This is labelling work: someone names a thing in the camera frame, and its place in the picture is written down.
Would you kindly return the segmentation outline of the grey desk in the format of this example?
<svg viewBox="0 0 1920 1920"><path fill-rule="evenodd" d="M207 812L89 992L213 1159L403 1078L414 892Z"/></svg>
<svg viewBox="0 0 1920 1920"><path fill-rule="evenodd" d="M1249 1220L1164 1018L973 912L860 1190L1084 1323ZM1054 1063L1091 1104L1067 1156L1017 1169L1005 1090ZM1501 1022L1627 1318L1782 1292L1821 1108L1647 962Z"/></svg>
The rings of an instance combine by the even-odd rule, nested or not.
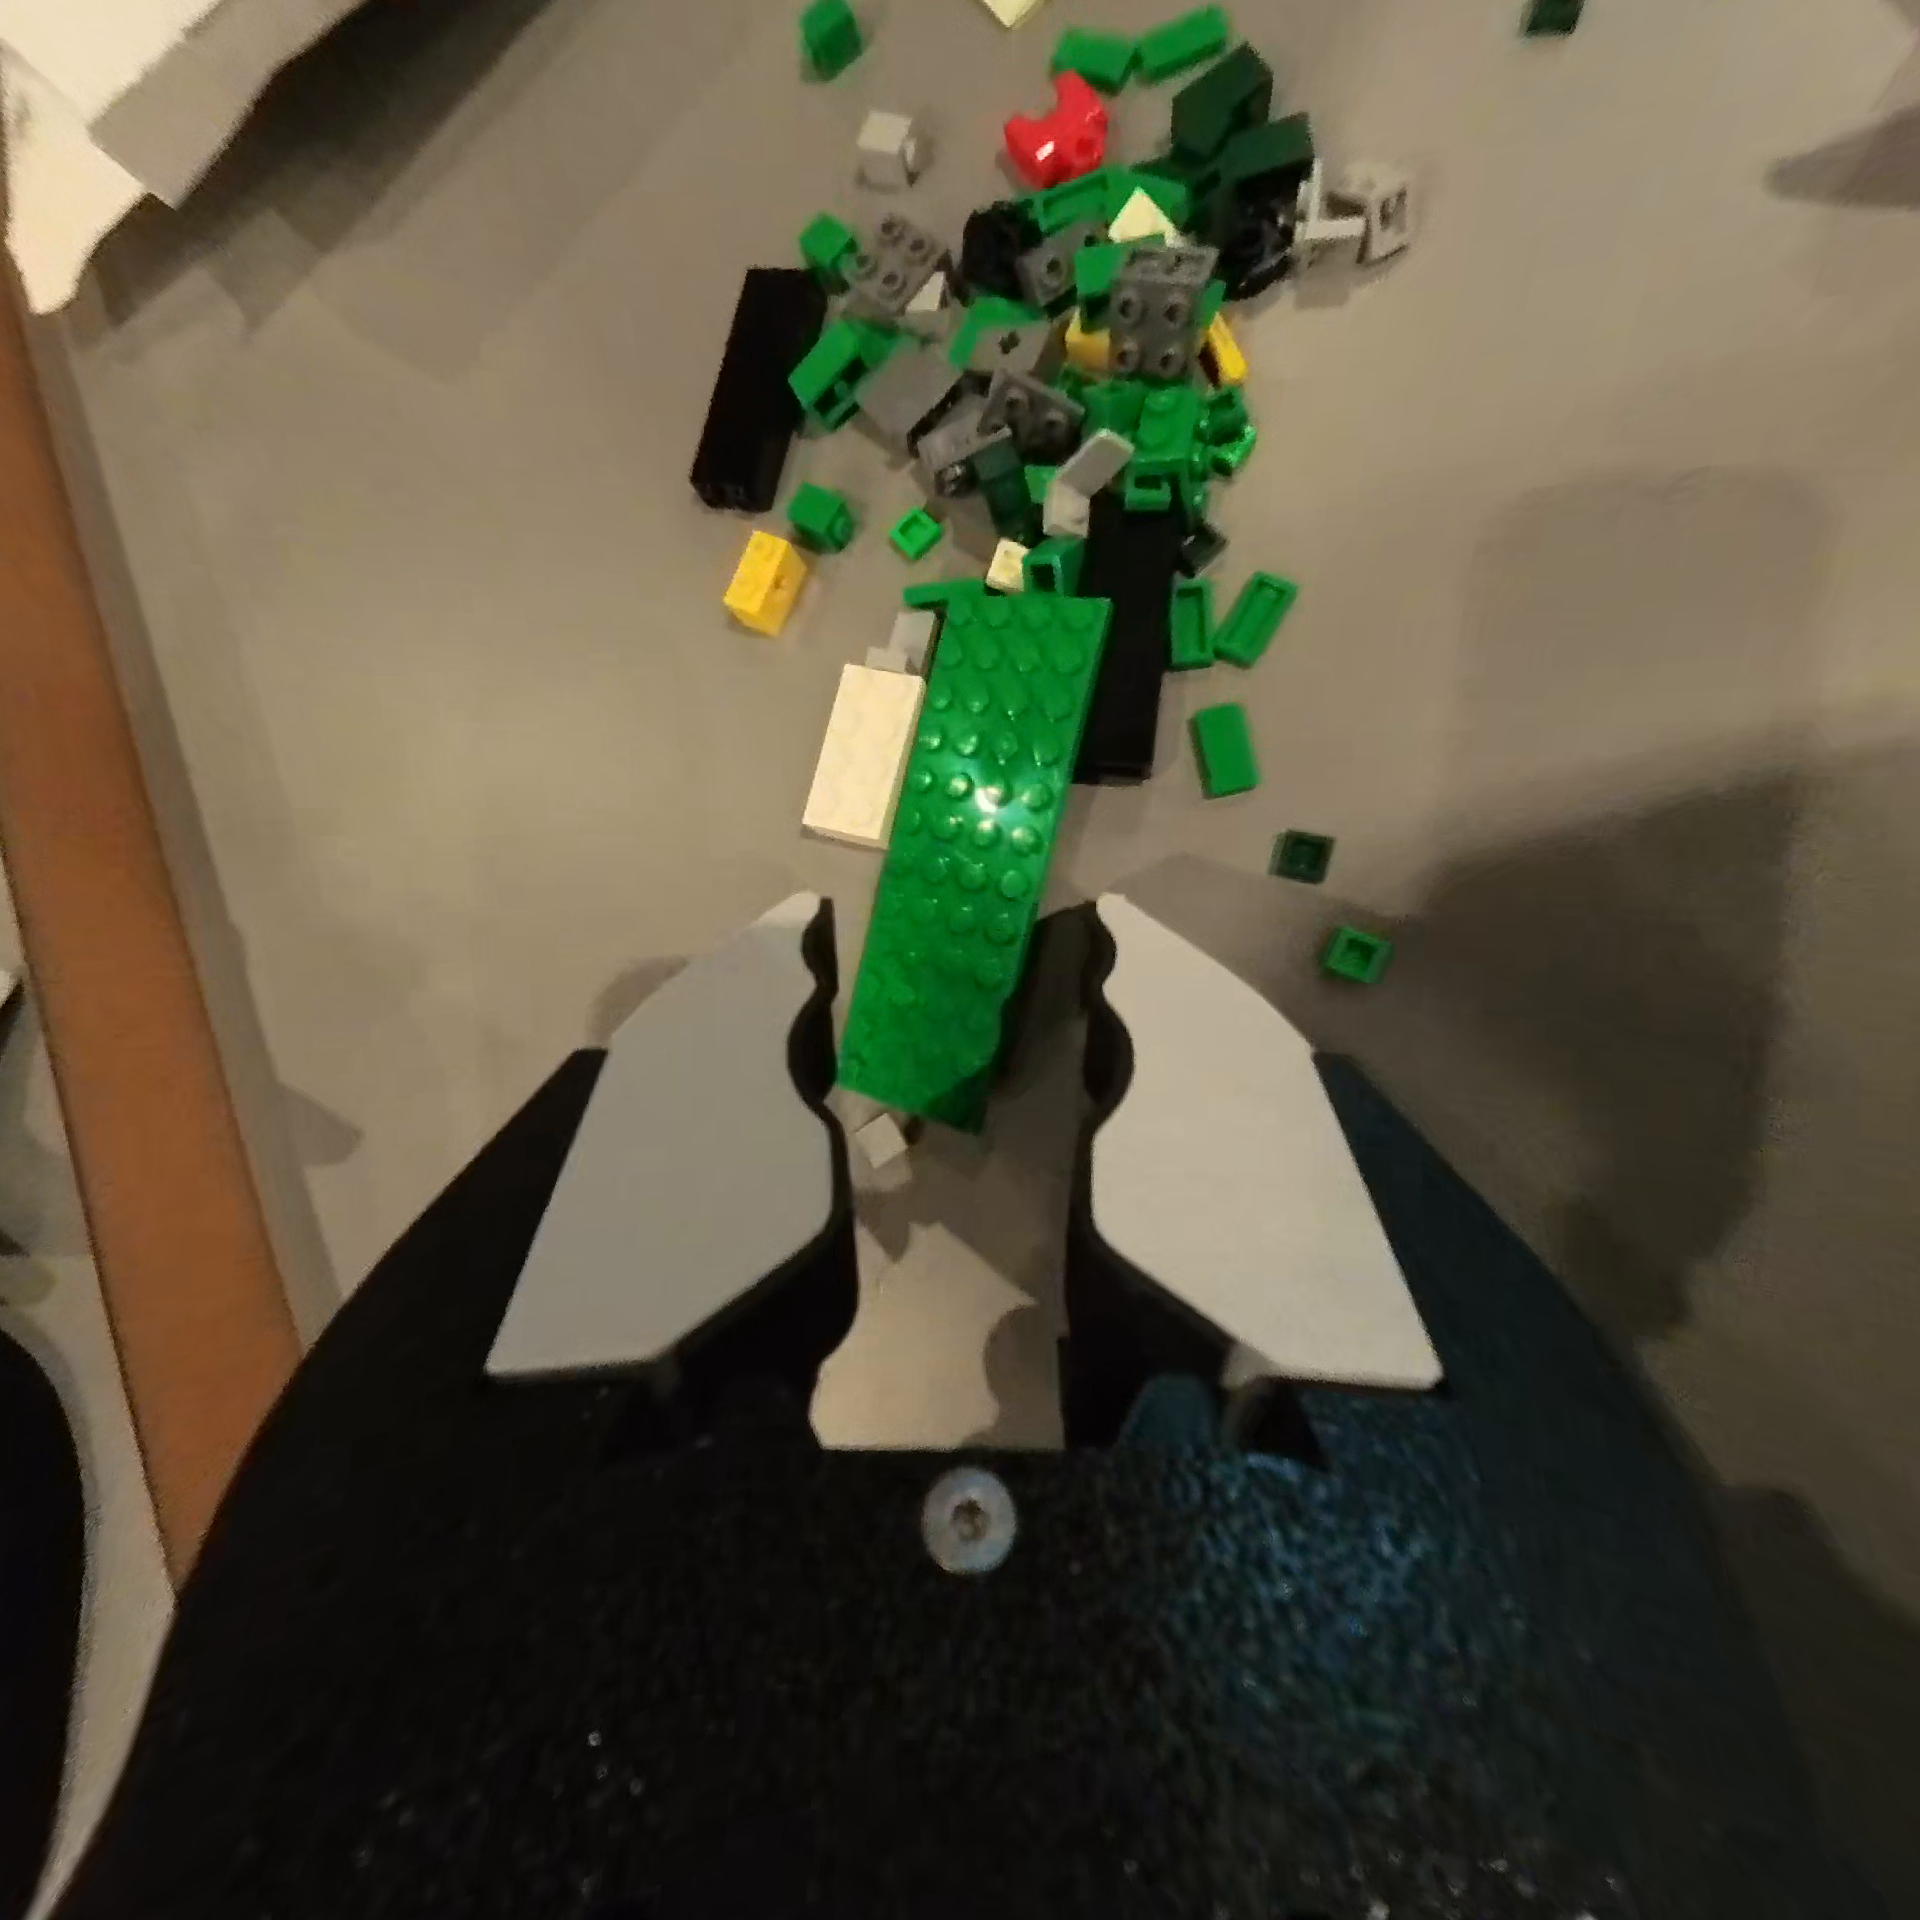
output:
<svg viewBox="0 0 1920 1920"><path fill-rule="evenodd" d="M797 890L910 473L776 641L686 481L820 211L958 233L1067 27L369 4L39 337L304 1332L565 1051ZM1259 444L1051 867L1367 1073L1664 1395L1821 1806L1916 1915L1916 4L1229 4L1408 252L1236 320Z"/></svg>

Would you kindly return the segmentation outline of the long grey wood-edged table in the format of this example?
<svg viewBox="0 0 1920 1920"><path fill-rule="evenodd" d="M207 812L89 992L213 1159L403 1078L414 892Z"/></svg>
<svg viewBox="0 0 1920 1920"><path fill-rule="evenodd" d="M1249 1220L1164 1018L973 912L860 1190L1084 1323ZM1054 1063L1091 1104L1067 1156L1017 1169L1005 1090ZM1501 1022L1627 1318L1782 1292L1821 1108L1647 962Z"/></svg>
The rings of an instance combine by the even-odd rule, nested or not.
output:
<svg viewBox="0 0 1920 1920"><path fill-rule="evenodd" d="M1 519L6 879L163 1563L180 1590L302 1337L8 256Z"/></svg>

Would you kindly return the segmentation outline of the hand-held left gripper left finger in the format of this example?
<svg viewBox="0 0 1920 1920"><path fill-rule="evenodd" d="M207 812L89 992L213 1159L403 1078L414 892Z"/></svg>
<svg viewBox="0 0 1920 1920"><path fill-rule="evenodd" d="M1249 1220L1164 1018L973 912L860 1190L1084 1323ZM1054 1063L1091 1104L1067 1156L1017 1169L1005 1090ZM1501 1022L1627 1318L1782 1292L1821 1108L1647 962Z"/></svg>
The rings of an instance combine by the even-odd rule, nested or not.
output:
<svg viewBox="0 0 1920 1920"><path fill-rule="evenodd" d="M607 1034L494 1382L813 1388L857 1311L832 904L795 895Z"/></svg>

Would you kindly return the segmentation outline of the long green studded plate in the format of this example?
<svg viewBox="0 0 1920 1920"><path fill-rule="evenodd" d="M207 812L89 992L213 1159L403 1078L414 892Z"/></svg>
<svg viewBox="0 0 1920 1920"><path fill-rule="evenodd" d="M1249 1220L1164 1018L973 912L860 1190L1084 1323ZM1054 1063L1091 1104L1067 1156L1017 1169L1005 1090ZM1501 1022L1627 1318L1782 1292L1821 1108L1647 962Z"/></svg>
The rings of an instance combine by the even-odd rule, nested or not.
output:
<svg viewBox="0 0 1920 1920"><path fill-rule="evenodd" d="M981 1129L1111 625L1108 596L948 604L839 1043L841 1088Z"/></svg>

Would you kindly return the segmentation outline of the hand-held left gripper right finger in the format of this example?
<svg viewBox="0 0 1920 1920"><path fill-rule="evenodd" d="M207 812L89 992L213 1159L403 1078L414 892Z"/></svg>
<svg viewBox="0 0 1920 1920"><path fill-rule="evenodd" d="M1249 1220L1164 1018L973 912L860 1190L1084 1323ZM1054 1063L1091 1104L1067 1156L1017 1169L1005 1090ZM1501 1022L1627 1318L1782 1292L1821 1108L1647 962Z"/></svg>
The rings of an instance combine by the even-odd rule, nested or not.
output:
<svg viewBox="0 0 1920 1920"><path fill-rule="evenodd" d="M1111 1449L1160 1382L1421 1398L1444 1382L1307 1039L1126 895L1087 907L1061 1391Z"/></svg>

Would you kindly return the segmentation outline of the pile of toy bricks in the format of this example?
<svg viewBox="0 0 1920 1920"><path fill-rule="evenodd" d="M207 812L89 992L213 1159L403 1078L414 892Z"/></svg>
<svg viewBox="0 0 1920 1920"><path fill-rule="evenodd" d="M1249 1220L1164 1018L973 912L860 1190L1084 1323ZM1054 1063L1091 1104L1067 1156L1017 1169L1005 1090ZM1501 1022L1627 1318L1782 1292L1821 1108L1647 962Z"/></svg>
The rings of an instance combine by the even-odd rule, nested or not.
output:
<svg viewBox="0 0 1920 1920"><path fill-rule="evenodd" d="M886 535L901 588L885 610L893 652L851 665L807 816L872 865L892 842L948 604L971 593L1108 596L1107 655L1072 780L1135 794L1152 777L1166 674L1204 681L1216 659L1257 672L1299 585L1248 568L1232 609L1212 568L1232 548L1212 495L1241 490L1279 369L1245 376L1236 324L1331 310L1392 274L1421 217L1421 171L1315 148L1307 112L1272 114L1272 76L1232 44L1221 7L1155 42L1159 76L1189 72L1160 153L1107 161L1104 95L1140 72L1133 36L1061 44L1054 102L1009 120L1009 199L973 206L959 231L880 209L875 233L828 209L797 256L745 274L707 441L689 486L699 553L739 524L727 585L731 634L781 646L809 606L815 558L857 538L857 503L829 487L781 495L788 441L851 418L915 496Z"/></svg>

